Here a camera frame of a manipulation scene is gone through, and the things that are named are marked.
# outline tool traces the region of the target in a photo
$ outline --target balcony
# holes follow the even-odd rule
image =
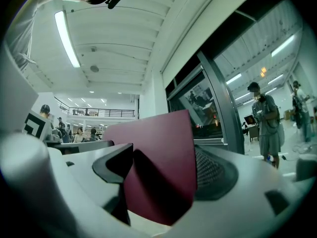
[[[88,108],[72,108],[61,102],[59,99],[55,98],[61,111],[73,118],[126,118],[134,119],[135,111],[134,110],[116,110],[116,109],[88,109]]]

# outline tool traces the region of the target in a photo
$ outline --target window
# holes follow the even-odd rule
[[[210,83],[201,72],[170,101],[170,111],[187,109],[194,139],[223,138]]]

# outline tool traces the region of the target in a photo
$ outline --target floor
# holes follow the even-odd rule
[[[290,181],[294,181],[296,161],[300,154],[317,154],[317,135],[312,137],[310,144],[303,143],[301,130],[298,130],[294,122],[289,120],[282,121],[285,133],[285,143],[282,146],[280,155],[286,157],[286,160],[280,158],[279,172]],[[262,160],[260,155],[259,142],[255,139],[250,143],[250,138],[245,136],[245,155]],[[144,219],[129,211],[131,227],[154,237],[157,234],[166,233],[171,227],[161,225],[150,220]]]
[[[281,148],[281,153],[279,154],[280,163],[278,170],[285,178],[293,181],[295,178],[296,161],[300,154],[317,154],[317,136],[313,132],[312,141],[310,143],[304,143],[302,131],[297,129],[294,122],[290,120],[283,120],[282,124],[284,126],[285,143]],[[260,155],[259,142],[254,139],[254,141],[250,143],[250,138],[246,135],[244,135],[244,137],[245,155],[262,160],[263,158]],[[282,155],[286,157],[286,161],[281,158]]]

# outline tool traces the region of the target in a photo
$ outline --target ceiling speaker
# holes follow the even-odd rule
[[[90,70],[91,70],[92,72],[96,73],[96,72],[99,71],[99,68],[98,68],[97,66],[93,65],[93,66],[90,66]]]

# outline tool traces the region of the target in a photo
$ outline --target textured black pad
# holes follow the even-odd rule
[[[220,199],[236,184],[238,170],[232,163],[197,146],[195,154],[197,168],[195,200]]]

